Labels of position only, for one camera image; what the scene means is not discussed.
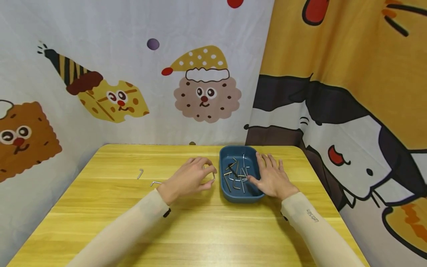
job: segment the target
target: yellow curtain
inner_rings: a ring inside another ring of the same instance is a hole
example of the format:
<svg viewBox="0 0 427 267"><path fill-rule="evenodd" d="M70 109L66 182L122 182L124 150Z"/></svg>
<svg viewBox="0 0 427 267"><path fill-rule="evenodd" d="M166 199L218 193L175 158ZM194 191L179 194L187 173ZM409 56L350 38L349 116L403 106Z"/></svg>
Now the yellow curtain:
<svg viewBox="0 0 427 267"><path fill-rule="evenodd" d="M276 0L247 144L307 155L372 266L427 266L427 1Z"/></svg>

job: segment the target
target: yellow polka dot hat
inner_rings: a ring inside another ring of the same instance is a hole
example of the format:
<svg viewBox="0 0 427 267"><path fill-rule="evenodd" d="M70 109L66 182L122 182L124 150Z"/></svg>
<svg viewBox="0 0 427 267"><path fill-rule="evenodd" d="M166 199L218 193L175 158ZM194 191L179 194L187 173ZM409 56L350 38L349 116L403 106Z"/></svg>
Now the yellow polka dot hat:
<svg viewBox="0 0 427 267"><path fill-rule="evenodd" d="M167 76L174 71L185 71L186 78L196 82L220 81L230 76L224 54L214 45L199 47L185 53L170 67L164 68L161 74Z"/></svg>

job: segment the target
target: purple dot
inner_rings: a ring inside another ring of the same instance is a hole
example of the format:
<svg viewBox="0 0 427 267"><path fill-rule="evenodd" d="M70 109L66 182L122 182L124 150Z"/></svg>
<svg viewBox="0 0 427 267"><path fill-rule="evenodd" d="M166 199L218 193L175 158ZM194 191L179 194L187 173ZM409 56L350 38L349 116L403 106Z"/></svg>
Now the purple dot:
<svg viewBox="0 0 427 267"><path fill-rule="evenodd" d="M160 43L159 43L159 41L157 41L157 39L151 38L148 40L147 46L151 50L156 50L159 48Z"/></svg>

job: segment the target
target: beige arm sleeve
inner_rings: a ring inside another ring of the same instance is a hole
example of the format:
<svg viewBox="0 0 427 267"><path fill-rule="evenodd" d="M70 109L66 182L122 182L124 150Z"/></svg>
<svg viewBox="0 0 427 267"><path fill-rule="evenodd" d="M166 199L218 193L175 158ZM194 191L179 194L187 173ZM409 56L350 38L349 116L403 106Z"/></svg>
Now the beige arm sleeve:
<svg viewBox="0 0 427 267"><path fill-rule="evenodd" d="M281 212L302 236L319 267L364 266L344 239L301 192L282 201Z"/></svg>
<svg viewBox="0 0 427 267"><path fill-rule="evenodd" d="M144 233L169 210L157 190L105 227L68 267L115 266Z"/></svg>

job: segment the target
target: white backdrop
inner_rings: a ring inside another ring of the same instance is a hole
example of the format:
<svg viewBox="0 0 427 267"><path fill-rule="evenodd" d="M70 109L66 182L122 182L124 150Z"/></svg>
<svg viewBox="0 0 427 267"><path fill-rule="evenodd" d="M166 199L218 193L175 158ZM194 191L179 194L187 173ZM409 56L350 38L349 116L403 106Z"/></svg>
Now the white backdrop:
<svg viewBox="0 0 427 267"><path fill-rule="evenodd" d="M0 266L100 146L244 144L273 2L2 1Z"/></svg>

